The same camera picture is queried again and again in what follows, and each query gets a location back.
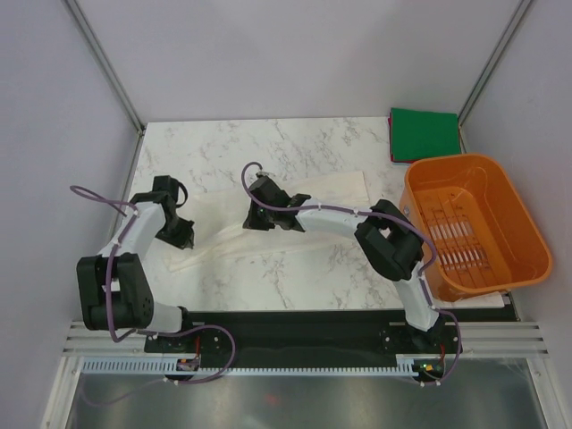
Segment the white coca-cola t-shirt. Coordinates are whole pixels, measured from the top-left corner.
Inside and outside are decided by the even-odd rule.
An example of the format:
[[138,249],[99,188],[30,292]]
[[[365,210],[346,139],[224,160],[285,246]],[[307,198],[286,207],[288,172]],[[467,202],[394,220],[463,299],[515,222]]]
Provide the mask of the white coca-cola t-shirt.
[[[307,194],[334,206],[364,208],[370,202],[361,171],[278,181],[277,184],[291,195]],[[250,206],[251,200],[241,186],[190,196],[180,215],[194,222],[194,247],[165,251],[163,262],[167,270],[175,273],[219,258],[299,252],[349,242],[348,238],[329,232],[285,231],[279,225],[262,230],[270,219],[263,208],[255,212],[262,215],[255,219],[256,228],[245,229],[243,224]]]

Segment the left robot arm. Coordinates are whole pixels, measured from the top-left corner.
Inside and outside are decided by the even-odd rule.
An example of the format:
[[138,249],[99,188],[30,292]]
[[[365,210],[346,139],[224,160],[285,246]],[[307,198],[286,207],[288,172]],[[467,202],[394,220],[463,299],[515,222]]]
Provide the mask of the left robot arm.
[[80,306],[90,331],[107,331],[115,342],[140,332],[165,333],[165,341],[186,351],[196,341],[195,328],[183,322],[184,309],[157,302],[148,284],[143,260],[154,240],[177,248],[192,248],[194,223],[178,216],[179,196],[186,190],[172,188],[136,194],[130,201],[110,200],[71,186],[77,195],[105,203],[123,215],[119,230],[93,257],[83,257],[76,273]]

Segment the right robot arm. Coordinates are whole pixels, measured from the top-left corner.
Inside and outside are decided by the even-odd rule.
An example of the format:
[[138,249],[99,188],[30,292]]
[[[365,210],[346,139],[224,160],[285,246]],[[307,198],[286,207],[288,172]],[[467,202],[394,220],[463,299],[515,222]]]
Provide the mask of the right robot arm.
[[403,305],[411,345],[430,351],[442,340],[443,317],[425,282],[425,237],[399,209],[381,200],[370,209],[333,206],[297,194],[284,207],[251,199],[243,228],[325,232],[354,239],[374,271],[393,282]]

